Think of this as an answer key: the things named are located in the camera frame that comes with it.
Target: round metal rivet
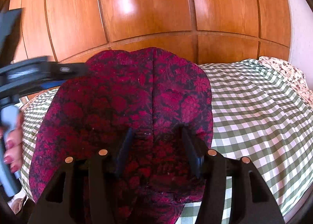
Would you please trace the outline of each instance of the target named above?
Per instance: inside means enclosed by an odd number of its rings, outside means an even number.
[[[245,163],[245,164],[248,164],[250,163],[250,159],[248,157],[242,157],[242,162]]]
[[[217,154],[217,152],[213,149],[208,150],[208,155],[210,156],[215,156]]]
[[[66,163],[71,163],[73,161],[73,157],[67,157],[66,159],[65,159],[65,162]]]
[[[99,151],[99,155],[101,155],[101,156],[104,156],[104,155],[107,155],[107,154],[108,154],[108,150],[106,150],[106,149],[102,149],[102,150]]]

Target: gingham bedspread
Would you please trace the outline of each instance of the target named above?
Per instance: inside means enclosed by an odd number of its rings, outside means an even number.
[[[212,88],[212,148],[228,158],[249,156],[286,214],[313,181],[312,108],[281,74],[255,59],[200,67]],[[30,198],[28,172],[36,133],[56,92],[43,93],[25,110],[21,181]],[[231,178],[226,186],[222,223],[230,215]],[[177,224],[195,223],[200,204],[186,204]]]

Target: pink nail polish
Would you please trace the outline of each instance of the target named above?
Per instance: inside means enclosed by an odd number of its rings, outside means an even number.
[[[15,173],[16,171],[18,171],[18,167],[17,166],[11,167],[11,173]]]
[[[7,141],[6,143],[5,143],[5,148],[7,149],[7,150],[9,150],[9,149],[11,149],[11,148],[13,148],[14,147],[14,143],[12,142],[12,141]]]
[[[13,159],[10,156],[5,157],[3,160],[4,164],[7,164],[7,165],[11,164],[12,161],[13,161]]]

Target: red and black fabric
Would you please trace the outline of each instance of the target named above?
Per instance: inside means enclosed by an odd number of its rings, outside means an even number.
[[[207,76],[158,48],[103,51],[87,65],[92,75],[60,87],[37,134],[29,172],[34,200],[66,157],[89,158],[132,127],[136,135],[115,184],[116,217],[120,223],[175,223],[184,203],[203,195],[204,181],[190,172],[179,127],[211,146]]]

